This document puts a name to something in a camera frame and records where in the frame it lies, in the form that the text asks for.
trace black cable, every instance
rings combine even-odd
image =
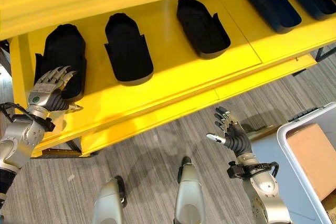
[[[20,104],[15,104],[15,103],[12,103],[12,102],[5,102],[5,103],[1,103],[0,104],[0,109],[1,109],[1,112],[5,115],[5,117],[7,117],[7,119],[13,123],[13,120],[12,118],[10,117],[10,115],[8,114],[7,110],[9,108],[16,108],[18,110],[20,110],[23,114],[25,114],[29,119],[31,119],[32,121],[35,121],[37,123],[40,123],[37,119],[35,119],[34,117],[32,117],[28,111],[26,111],[22,106],[20,106]]]
[[[261,163],[261,164],[255,164],[255,165],[247,165],[244,166],[245,174],[244,177],[254,177],[257,174],[267,172],[269,170],[272,170],[272,167],[274,167],[274,170],[272,172],[272,176],[275,178],[278,174],[279,171],[279,164],[277,162],[272,162],[272,163]],[[258,170],[256,173],[251,174],[252,170]]]

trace metal bar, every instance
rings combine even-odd
[[[5,68],[5,70],[12,76],[11,64],[7,60],[5,53],[0,48],[0,64]]]
[[[323,55],[320,55],[319,57],[316,56],[316,62],[320,62],[321,60],[324,60],[325,58],[331,56],[332,54],[334,54],[336,52],[336,47],[334,47],[333,49],[330,49],[328,52],[326,52]]]
[[[73,150],[73,151],[77,151],[77,152],[82,152],[82,150],[77,146],[77,144],[75,144],[75,142],[73,140],[67,141],[66,144]]]
[[[323,47],[320,47],[315,57],[316,61],[318,61],[318,59],[321,57],[322,52],[323,52]]]
[[[61,149],[46,149],[42,151],[42,155],[33,158],[76,158],[82,155],[82,152]]]
[[[304,72],[304,71],[306,71],[306,68],[305,68],[305,69],[302,69],[302,70],[300,70],[300,71],[297,71],[297,72],[295,72],[295,73],[293,73],[292,76],[297,76],[298,74],[300,74],[300,73],[302,73],[302,72]]]

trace green button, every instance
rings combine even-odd
[[[33,102],[38,102],[40,100],[40,97],[34,97]]]

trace gray carpet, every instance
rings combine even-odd
[[[3,76],[0,102],[11,98],[4,95],[11,85]],[[333,55],[296,77],[282,78],[220,105],[250,129],[259,129],[283,124],[302,110],[335,100]],[[8,192],[2,211],[5,223],[91,223],[96,194],[115,175],[126,183],[125,223],[172,223],[176,176],[185,155],[191,157],[201,177],[207,223],[254,223],[241,181],[226,174],[234,154],[205,138],[207,132],[218,132],[213,111],[214,106],[149,130],[93,158],[31,160]]]

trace robotic hand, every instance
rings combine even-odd
[[[16,174],[28,162],[34,147],[44,133],[53,131],[55,125],[48,118],[50,111],[79,108],[64,102],[61,91],[76,74],[70,67],[59,67],[43,75],[28,97],[28,109],[18,104],[0,104],[0,110],[11,124],[0,140],[0,209]],[[16,108],[23,114],[10,116],[7,109]]]
[[[250,140],[237,120],[223,107],[216,108],[216,112],[215,117],[219,122],[216,121],[215,124],[225,132],[225,137],[212,133],[206,136],[234,151],[238,164],[235,161],[230,162],[227,173],[230,178],[243,180],[243,188],[250,199],[256,224],[292,223],[288,209],[279,196],[279,186],[275,180],[279,165],[276,162],[259,163],[252,153]],[[272,167],[275,168],[270,174],[268,171]]]

